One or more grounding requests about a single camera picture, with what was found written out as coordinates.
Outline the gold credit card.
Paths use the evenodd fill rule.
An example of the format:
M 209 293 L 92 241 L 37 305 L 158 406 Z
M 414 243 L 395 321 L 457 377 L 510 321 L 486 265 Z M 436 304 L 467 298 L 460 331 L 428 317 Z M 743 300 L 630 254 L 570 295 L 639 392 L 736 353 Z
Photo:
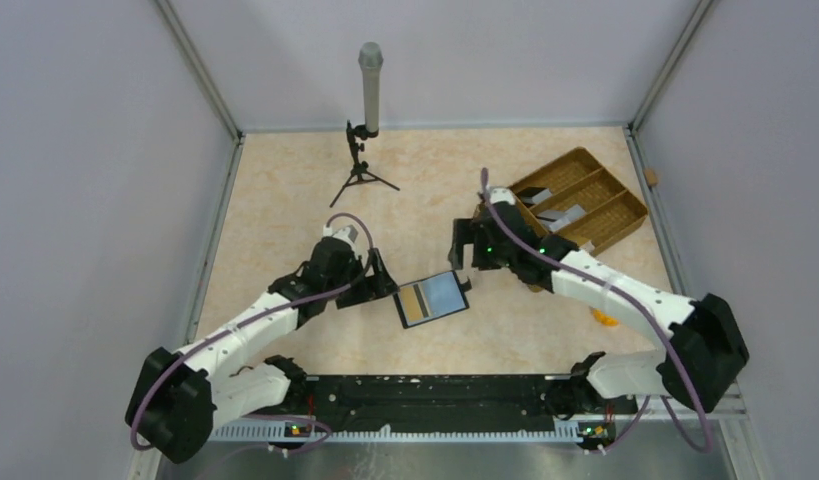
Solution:
M 428 321 L 433 311 L 420 283 L 401 290 L 401 304 L 408 324 L 414 325 Z

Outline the black leather card holder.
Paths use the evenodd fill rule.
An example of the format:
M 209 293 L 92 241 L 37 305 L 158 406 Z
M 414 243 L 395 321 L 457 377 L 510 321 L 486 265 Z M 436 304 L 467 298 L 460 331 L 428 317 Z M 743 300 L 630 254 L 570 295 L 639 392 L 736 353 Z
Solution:
M 401 304 L 401 290 L 414 283 L 421 284 L 433 313 L 428 321 L 410 325 L 404 316 L 403 306 Z M 404 329 L 418 327 L 431 321 L 468 310 L 470 304 L 467 299 L 467 293 L 472 290 L 472 287 L 472 282 L 469 279 L 461 280 L 454 270 L 438 273 L 401 285 L 399 291 L 393 295 L 393 300 L 402 327 Z

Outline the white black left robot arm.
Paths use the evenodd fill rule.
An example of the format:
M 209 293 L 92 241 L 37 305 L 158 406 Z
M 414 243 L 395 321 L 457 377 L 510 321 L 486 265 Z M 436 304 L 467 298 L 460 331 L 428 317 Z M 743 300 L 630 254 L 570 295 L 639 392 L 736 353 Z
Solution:
M 182 463 L 233 420 L 268 406 L 287 414 L 299 410 L 306 388 L 295 379 L 296 366 L 279 358 L 256 367 L 248 361 L 322 314 L 329 302 L 342 309 L 397 290 L 378 248 L 361 256 L 343 234 L 322 237 L 309 259 L 274 280 L 238 316 L 192 344 L 147 355 L 125 413 L 132 446 Z

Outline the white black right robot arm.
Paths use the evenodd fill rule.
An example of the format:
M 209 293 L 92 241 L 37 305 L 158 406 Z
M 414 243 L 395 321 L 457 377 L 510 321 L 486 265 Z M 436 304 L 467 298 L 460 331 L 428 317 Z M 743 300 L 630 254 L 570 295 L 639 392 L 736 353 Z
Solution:
M 453 222 L 451 266 L 464 266 L 473 248 L 477 270 L 507 269 L 521 282 L 578 300 L 647 338 L 653 349 L 597 354 L 571 385 L 574 404 L 597 412 L 624 395 L 669 397 L 712 412 L 750 355 L 729 303 L 708 293 L 699 300 L 623 274 L 557 234 L 538 235 L 507 189 L 491 194 L 493 208 Z

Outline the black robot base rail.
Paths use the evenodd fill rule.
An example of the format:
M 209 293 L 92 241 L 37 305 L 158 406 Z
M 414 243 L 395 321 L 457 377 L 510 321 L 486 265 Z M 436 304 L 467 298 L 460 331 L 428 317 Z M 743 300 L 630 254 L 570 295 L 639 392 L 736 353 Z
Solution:
M 602 414 L 583 383 L 542 375 L 309 377 L 284 407 L 336 432 L 549 432 L 579 414 Z

